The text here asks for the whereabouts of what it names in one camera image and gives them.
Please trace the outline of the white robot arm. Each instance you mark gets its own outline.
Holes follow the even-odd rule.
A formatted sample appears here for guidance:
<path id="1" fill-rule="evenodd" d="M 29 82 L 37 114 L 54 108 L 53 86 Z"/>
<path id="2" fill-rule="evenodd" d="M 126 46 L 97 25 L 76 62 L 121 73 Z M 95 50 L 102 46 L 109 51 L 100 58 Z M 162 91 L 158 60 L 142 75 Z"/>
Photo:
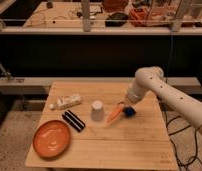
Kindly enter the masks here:
<path id="1" fill-rule="evenodd" d="M 152 91 L 202 135 L 202 102 L 165 83 L 163 75 L 160 67 L 138 69 L 127 90 L 125 101 L 137 104 L 148 91 Z"/>

